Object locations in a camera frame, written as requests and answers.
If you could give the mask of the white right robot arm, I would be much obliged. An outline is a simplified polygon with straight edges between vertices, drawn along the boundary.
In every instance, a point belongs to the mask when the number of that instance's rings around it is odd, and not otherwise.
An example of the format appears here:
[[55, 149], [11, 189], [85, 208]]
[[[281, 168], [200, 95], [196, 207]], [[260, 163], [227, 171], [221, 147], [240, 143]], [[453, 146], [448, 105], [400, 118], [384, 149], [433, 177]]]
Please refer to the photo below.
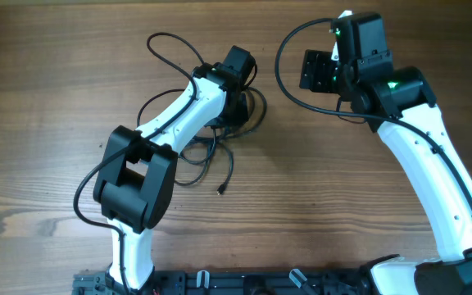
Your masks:
[[380, 258], [363, 268], [358, 289], [374, 294], [472, 294], [472, 179], [443, 124], [433, 90], [415, 67], [395, 69], [380, 14], [332, 19], [331, 52], [309, 50], [300, 85], [349, 102], [334, 114], [366, 123], [405, 171], [437, 245], [433, 259]]

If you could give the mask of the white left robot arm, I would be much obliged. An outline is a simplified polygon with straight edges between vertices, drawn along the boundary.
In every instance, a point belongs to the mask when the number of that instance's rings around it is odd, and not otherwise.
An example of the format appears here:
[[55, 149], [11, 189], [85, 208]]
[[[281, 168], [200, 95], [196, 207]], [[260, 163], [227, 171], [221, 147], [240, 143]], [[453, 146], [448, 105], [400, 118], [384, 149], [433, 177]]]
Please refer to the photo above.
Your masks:
[[200, 129], [243, 125], [242, 92], [256, 68], [250, 52], [233, 46], [222, 62], [204, 63], [160, 115], [110, 135], [93, 199], [114, 234], [107, 286], [119, 294], [145, 293], [152, 278], [152, 230], [170, 205], [179, 154]]

